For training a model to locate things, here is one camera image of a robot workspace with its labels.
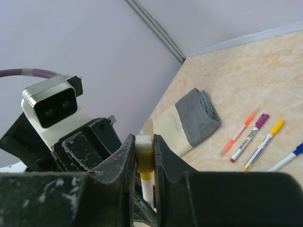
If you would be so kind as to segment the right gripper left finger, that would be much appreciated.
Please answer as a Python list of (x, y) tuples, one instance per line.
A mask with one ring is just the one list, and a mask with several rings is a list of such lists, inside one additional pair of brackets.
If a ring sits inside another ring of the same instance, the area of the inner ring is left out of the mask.
[(94, 217), (98, 227), (134, 225), (135, 138), (130, 134), (122, 146), (90, 171), (94, 187)]

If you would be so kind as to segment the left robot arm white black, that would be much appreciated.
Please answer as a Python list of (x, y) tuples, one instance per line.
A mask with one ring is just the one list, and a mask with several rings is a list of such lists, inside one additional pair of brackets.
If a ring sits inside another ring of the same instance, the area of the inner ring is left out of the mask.
[(122, 145), (113, 121), (96, 118), (47, 147), (25, 114), (0, 139), (0, 148), (19, 158), (29, 172), (88, 171)]

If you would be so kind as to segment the magenta marker pen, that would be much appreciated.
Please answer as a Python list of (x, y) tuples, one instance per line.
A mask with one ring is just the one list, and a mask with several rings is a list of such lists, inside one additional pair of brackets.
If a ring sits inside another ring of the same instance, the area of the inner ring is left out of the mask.
[(230, 158), (230, 162), (235, 163), (235, 161), (238, 159), (238, 157), (241, 155), (241, 153), (245, 150), (245, 148), (248, 146), (250, 141), (253, 139), (253, 137), (257, 134), (257, 132), (260, 130), (260, 128), (265, 124), (265, 122), (269, 119), (269, 114), (262, 114), (259, 119), (256, 121), (254, 128), (250, 131), (248, 136), (245, 138), (245, 140), (241, 143), (241, 145), (238, 147), (238, 149), (235, 151), (235, 153)]

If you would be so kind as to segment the white pen dark tip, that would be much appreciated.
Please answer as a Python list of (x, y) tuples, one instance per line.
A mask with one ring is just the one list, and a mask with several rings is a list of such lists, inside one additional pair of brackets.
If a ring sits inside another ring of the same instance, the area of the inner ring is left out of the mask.
[(140, 174), (143, 199), (155, 211), (152, 173), (154, 172), (154, 143), (152, 135), (135, 136), (136, 169)]

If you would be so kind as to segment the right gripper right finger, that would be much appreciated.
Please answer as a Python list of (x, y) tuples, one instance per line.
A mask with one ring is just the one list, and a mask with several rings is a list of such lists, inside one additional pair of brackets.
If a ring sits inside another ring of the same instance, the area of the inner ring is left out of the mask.
[(199, 172), (154, 135), (155, 187), (159, 227), (200, 227)]

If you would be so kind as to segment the orange pen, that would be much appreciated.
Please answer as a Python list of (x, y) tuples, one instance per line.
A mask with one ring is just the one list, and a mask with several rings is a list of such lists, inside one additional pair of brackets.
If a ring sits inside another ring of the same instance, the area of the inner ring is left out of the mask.
[(237, 130), (237, 132), (232, 136), (229, 142), (224, 146), (224, 148), (220, 152), (220, 156), (224, 156), (225, 153), (231, 148), (231, 146), (236, 141), (236, 139), (243, 133), (243, 131), (248, 126), (248, 124), (254, 119), (258, 111), (259, 109), (255, 109), (253, 112), (251, 112), (251, 114), (248, 116), (248, 118), (245, 120), (242, 126)]

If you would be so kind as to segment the white pen blue end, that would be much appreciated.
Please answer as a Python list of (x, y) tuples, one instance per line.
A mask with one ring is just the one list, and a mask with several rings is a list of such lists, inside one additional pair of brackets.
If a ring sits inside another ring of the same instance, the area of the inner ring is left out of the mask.
[(268, 169), (268, 172), (275, 172), (279, 170), (280, 168), (285, 166), (287, 163), (289, 163), (290, 161), (292, 161), (294, 158), (296, 158), (302, 153), (303, 153), (303, 144), (301, 143), (295, 148), (295, 150), (292, 153), (290, 153), (285, 158), (283, 158), (278, 163), (276, 163), (274, 166), (272, 166), (270, 169)]

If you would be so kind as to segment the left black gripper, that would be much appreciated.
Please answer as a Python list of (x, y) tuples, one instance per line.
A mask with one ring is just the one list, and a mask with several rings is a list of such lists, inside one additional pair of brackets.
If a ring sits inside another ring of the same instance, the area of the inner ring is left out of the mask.
[(63, 172), (83, 172), (95, 168), (122, 145), (113, 124), (116, 118), (96, 118), (59, 139), (52, 155)]

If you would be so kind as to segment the white pen yellow end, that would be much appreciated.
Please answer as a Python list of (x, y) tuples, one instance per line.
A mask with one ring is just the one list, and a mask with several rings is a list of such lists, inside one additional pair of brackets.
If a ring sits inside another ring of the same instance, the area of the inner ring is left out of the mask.
[(249, 168), (254, 164), (254, 162), (258, 159), (258, 157), (261, 155), (263, 150), (266, 148), (268, 143), (272, 140), (273, 136), (278, 133), (278, 131), (282, 128), (284, 125), (284, 120), (278, 119), (273, 128), (270, 130), (269, 134), (263, 139), (261, 144), (257, 147), (257, 149), (254, 151), (254, 153), (251, 155), (251, 157), (248, 159), (248, 161), (244, 164), (242, 170), (244, 172), (248, 171)]

